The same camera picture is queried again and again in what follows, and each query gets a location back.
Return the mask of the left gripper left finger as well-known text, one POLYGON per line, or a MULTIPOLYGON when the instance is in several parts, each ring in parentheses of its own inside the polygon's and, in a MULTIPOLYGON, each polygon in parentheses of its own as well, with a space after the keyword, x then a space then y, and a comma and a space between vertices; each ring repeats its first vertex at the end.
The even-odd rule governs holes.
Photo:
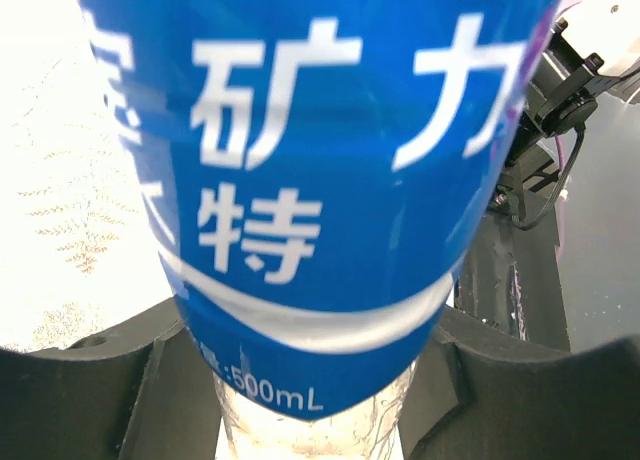
POLYGON ((65 350, 1 353, 4 459, 212 459, 219 426, 171 299, 65 350))

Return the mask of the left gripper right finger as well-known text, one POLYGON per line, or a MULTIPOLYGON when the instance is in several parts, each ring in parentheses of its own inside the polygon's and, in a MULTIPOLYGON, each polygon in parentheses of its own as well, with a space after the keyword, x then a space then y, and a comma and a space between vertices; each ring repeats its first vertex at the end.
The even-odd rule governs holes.
POLYGON ((446 308, 399 436, 407 459, 636 459, 639 339, 570 354, 446 308))

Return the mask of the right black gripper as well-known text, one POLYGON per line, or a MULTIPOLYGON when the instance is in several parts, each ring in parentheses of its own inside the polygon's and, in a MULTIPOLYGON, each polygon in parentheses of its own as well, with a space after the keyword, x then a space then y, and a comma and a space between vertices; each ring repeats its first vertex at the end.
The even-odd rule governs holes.
POLYGON ((598 53, 583 57, 570 45, 566 39, 568 27, 566 20, 559 19, 551 29, 549 44, 528 84, 518 129, 488 206, 489 211, 507 216, 519 230, 536 227, 557 203, 584 143, 586 120, 598 107, 596 97, 639 75, 637 63, 620 75, 606 73, 605 61, 598 53), (576 141, 563 167, 546 174, 543 169, 547 163, 526 163, 533 159, 530 150, 538 141, 570 130, 576 133, 576 141), (554 185, 534 215, 527 213, 525 203, 524 185, 531 177, 541 179, 538 189, 554 185))

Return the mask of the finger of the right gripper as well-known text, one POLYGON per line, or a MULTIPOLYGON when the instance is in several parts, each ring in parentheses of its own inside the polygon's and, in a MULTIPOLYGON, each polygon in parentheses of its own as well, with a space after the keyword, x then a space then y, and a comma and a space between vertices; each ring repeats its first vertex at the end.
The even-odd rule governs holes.
POLYGON ((486 214, 455 287, 455 308, 519 340, 568 352, 554 214, 529 231, 486 214))

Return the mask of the blue label water bottle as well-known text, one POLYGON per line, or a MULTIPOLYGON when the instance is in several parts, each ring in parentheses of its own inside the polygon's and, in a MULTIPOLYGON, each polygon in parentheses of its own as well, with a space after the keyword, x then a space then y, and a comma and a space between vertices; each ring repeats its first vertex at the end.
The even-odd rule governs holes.
POLYGON ((234 459, 386 459, 560 0, 78 0, 234 459))

